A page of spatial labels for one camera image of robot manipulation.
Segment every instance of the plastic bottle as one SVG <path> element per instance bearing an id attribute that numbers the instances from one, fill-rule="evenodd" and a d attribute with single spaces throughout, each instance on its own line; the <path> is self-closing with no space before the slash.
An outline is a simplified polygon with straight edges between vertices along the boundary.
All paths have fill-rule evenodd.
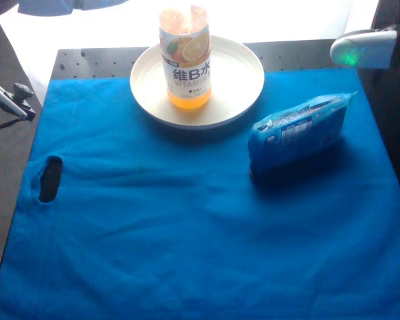
<path id="1" fill-rule="evenodd" d="M 162 10 L 159 22 L 169 99 L 184 109 L 198 108 L 211 96 L 207 12 L 182 3 Z"/>

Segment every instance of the white background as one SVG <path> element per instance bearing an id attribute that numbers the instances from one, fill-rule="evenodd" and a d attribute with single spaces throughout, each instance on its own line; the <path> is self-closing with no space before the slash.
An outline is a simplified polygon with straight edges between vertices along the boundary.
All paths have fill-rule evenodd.
<path id="1" fill-rule="evenodd" d="M 129 0 L 100 10 L 33 17 L 17 7 L 0 16 L 43 104 L 58 49 L 143 47 L 158 42 L 159 0 Z M 334 39 L 371 26 L 378 0 L 214 0 L 206 4 L 212 34 L 239 42 Z"/>

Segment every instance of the hole in metal surface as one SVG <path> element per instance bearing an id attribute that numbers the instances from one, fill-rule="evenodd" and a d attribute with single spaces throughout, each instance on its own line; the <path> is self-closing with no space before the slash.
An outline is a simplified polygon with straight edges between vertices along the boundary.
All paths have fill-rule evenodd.
<path id="1" fill-rule="evenodd" d="M 62 159 L 52 157 L 48 160 L 43 175 L 40 178 L 40 196 L 41 202 L 51 202 L 58 194 L 59 183 L 61 182 Z"/>

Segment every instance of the round plate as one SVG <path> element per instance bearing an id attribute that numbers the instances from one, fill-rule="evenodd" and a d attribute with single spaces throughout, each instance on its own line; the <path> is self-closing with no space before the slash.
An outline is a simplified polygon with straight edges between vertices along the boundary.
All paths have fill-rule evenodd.
<path id="1" fill-rule="evenodd" d="M 202 107 L 181 109 L 167 97 L 160 46 L 146 50 L 131 72 L 131 90 L 140 106 L 157 120 L 184 129 L 209 129 L 244 114 L 264 85 L 258 57 L 241 43 L 211 37 L 212 95 Z"/>

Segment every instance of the bottle label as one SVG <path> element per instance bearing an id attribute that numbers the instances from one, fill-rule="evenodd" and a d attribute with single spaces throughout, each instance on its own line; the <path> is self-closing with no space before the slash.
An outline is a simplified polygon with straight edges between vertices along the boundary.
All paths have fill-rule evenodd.
<path id="1" fill-rule="evenodd" d="M 209 26 L 188 35 L 172 35 L 160 29 L 167 89 L 176 97 L 192 99 L 211 87 L 211 36 Z"/>

